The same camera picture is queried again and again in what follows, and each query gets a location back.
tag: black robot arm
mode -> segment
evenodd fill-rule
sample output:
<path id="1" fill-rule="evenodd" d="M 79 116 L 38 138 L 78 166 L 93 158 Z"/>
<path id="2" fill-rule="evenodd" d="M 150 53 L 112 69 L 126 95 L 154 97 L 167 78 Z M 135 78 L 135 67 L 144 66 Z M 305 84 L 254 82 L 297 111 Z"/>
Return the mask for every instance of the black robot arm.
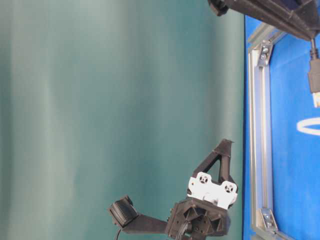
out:
<path id="1" fill-rule="evenodd" d="M 228 208 L 236 201 L 238 190 L 230 176 L 231 144 L 223 139 L 194 170 L 188 197 L 174 205 L 168 222 L 139 213 L 128 196 L 115 201 L 108 212 L 119 232 L 166 234 L 176 240 L 205 240 L 207 236 L 226 235 L 231 223 Z M 214 182 L 207 172 L 217 161 L 221 161 L 221 165 L 218 182 Z"/>

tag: teal curtain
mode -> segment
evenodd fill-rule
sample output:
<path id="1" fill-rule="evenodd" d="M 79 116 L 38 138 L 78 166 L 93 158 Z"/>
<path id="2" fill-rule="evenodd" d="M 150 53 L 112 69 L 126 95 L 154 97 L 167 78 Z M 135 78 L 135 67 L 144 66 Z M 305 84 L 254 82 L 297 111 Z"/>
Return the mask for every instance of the teal curtain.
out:
<path id="1" fill-rule="evenodd" d="M 206 0 L 2 0 L 0 89 L 2 240 L 113 239 L 106 209 L 126 194 L 166 220 L 222 138 L 239 196 L 217 239 L 241 239 L 242 15 Z"/>

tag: metal bracket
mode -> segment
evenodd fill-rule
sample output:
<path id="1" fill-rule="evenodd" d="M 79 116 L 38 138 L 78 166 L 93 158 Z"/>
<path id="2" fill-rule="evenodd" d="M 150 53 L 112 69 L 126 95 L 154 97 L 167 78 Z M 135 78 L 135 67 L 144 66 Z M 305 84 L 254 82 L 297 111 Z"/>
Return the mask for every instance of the metal bracket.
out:
<path id="1" fill-rule="evenodd" d="M 272 43 L 265 40 L 260 44 L 258 48 L 259 57 L 256 64 L 258 67 L 266 67 L 269 65 L 273 47 L 274 45 Z"/>
<path id="2" fill-rule="evenodd" d="M 265 230 L 268 232 L 277 232 L 278 226 L 272 210 L 270 208 L 261 208 L 260 213 Z"/>

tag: black 3d-printed part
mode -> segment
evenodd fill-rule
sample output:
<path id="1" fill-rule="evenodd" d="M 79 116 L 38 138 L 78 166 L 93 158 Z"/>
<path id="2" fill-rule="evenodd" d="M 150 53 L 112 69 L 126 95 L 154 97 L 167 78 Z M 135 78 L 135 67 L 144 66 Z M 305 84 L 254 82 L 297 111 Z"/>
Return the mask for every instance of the black 3d-printed part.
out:
<path id="1" fill-rule="evenodd" d="M 208 0 L 209 6 L 211 7 L 212 11 L 217 16 L 222 16 L 227 13 L 228 6 L 224 1 L 221 0 Z"/>
<path id="2" fill-rule="evenodd" d="M 125 227 L 138 217 L 138 213 L 134 209 L 132 201 L 128 196 L 115 201 L 108 210 L 115 223 L 121 228 Z"/>
<path id="3" fill-rule="evenodd" d="M 219 160 L 220 171 L 218 183 L 229 181 L 234 183 L 230 176 L 230 159 L 231 159 L 232 141 L 223 139 L 218 146 L 205 158 L 205 160 L 194 170 L 192 177 L 196 178 L 199 172 L 207 173 L 210 168 Z"/>
<path id="4" fill-rule="evenodd" d="M 217 0 L 209 4 L 218 16 Z M 315 0 L 224 0 L 229 9 L 248 15 L 298 38 L 310 41 L 320 31 L 320 21 Z"/>
<path id="5" fill-rule="evenodd" d="M 139 214 L 130 224 L 123 228 L 127 234 L 164 234 L 167 222 Z"/>
<path id="6" fill-rule="evenodd" d="M 226 235 L 231 223 L 227 210 L 192 197 L 174 205 L 165 232 L 175 239 L 185 222 L 191 222 L 192 229 L 190 238 L 185 236 L 183 239 L 192 240 Z"/>

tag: screw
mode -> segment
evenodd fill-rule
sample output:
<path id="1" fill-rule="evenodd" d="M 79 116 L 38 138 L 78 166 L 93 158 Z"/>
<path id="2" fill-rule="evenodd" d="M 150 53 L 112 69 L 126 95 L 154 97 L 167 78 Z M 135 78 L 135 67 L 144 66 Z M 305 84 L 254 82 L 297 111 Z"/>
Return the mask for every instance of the screw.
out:
<path id="1" fill-rule="evenodd" d="M 262 52 L 263 52 L 264 54 L 267 54 L 267 53 L 269 52 L 269 48 L 268 48 L 267 46 L 263 46 L 263 47 L 262 47 Z"/>
<path id="2" fill-rule="evenodd" d="M 265 53 L 261 54 L 260 59 L 261 60 L 266 60 L 267 59 L 267 55 Z"/>

